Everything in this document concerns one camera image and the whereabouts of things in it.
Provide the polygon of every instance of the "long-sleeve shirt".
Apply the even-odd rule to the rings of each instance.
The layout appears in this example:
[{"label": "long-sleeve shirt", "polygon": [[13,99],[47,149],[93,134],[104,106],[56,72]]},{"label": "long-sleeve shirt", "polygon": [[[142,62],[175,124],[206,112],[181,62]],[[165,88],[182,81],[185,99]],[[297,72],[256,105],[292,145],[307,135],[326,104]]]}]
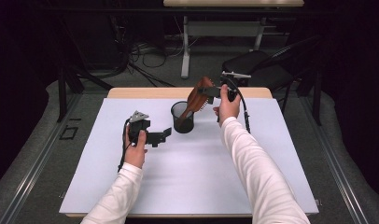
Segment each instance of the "long-sleeve shirt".
[{"label": "long-sleeve shirt", "polygon": [[[309,223],[274,160],[236,118],[224,121],[221,139],[246,190],[253,223]],[[124,163],[114,184],[82,223],[124,223],[137,198],[142,176],[141,169]]]},{"label": "long-sleeve shirt", "polygon": [[124,223],[137,199],[142,178],[142,169],[123,163],[115,182],[81,223]]},{"label": "long-sleeve shirt", "polygon": [[253,223],[309,223],[274,160],[236,118],[224,120],[221,139],[246,190]]}]

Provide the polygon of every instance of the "hand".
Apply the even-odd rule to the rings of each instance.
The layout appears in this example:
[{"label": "hand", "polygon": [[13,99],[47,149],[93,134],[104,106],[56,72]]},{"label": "hand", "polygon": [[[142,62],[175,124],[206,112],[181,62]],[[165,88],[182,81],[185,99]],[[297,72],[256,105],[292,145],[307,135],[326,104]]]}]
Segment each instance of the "hand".
[{"label": "hand", "polygon": [[240,96],[236,95],[236,98],[230,102],[228,99],[228,86],[226,84],[222,85],[220,92],[221,103],[219,106],[214,107],[213,110],[215,114],[219,116],[219,126],[221,127],[225,119],[229,117],[238,117],[239,106],[240,106]]},{"label": "hand", "polygon": [[125,144],[126,144],[126,152],[125,152],[125,162],[136,166],[138,168],[143,167],[143,163],[145,161],[147,150],[144,149],[146,144],[147,135],[144,130],[141,130],[139,133],[139,138],[136,146],[129,146],[131,142],[129,141],[129,125],[126,126],[126,136],[125,136]]}]

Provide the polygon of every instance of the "black cup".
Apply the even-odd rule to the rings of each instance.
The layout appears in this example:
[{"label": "black cup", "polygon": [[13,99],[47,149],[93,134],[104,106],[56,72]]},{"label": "black cup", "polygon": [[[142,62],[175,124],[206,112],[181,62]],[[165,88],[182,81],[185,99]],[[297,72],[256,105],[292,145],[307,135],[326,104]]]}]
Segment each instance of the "black cup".
[{"label": "black cup", "polygon": [[173,123],[175,131],[178,133],[189,133],[193,129],[193,112],[190,111],[183,119],[180,116],[187,108],[187,101],[179,101],[172,105]]}]

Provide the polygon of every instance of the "chair leg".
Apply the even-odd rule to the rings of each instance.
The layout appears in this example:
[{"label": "chair leg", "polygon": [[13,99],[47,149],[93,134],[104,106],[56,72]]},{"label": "chair leg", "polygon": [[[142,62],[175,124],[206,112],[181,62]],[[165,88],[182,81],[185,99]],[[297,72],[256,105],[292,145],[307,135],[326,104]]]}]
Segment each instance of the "chair leg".
[{"label": "chair leg", "polygon": [[285,108],[286,108],[286,103],[288,102],[288,94],[289,94],[289,89],[291,88],[291,84],[288,84],[288,86],[286,87],[286,94],[285,94],[285,98],[283,100],[283,105],[282,105],[282,114],[285,114]]}]

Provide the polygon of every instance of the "person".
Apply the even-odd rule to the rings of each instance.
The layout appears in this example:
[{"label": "person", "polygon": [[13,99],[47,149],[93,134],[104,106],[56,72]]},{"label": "person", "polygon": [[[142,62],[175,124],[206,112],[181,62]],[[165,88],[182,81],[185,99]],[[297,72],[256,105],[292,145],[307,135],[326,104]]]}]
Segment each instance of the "person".
[{"label": "person", "polygon": [[[220,95],[221,103],[213,110],[219,116],[222,143],[232,155],[237,174],[250,201],[252,222],[309,223],[273,159],[238,121],[240,96],[230,102],[227,85],[221,87]],[[118,178],[82,223],[125,222],[140,188],[145,142],[146,134],[141,132],[137,145],[128,146]]]}]

